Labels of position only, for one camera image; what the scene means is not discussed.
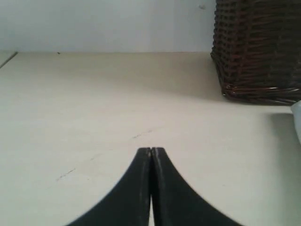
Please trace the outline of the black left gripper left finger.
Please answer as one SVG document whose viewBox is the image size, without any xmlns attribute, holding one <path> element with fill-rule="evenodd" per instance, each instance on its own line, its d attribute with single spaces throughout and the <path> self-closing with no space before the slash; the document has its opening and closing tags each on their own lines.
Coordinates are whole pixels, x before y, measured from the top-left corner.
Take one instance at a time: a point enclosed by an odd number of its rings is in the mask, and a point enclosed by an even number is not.
<svg viewBox="0 0 301 226">
<path fill-rule="evenodd" d="M 139 148 L 130 166 L 93 208 L 71 226 L 147 226 L 150 219 L 151 149 Z"/>
</svg>

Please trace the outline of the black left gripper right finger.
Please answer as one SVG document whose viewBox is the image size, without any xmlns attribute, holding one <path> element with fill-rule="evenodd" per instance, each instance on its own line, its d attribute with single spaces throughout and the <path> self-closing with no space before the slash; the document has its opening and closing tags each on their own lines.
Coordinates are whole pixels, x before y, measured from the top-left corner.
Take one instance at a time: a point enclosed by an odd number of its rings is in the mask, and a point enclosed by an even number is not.
<svg viewBox="0 0 301 226">
<path fill-rule="evenodd" d="M 151 149 L 150 193 L 156 226 L 238 226 L 199 196 L 162 147 Z"/>
</svg>

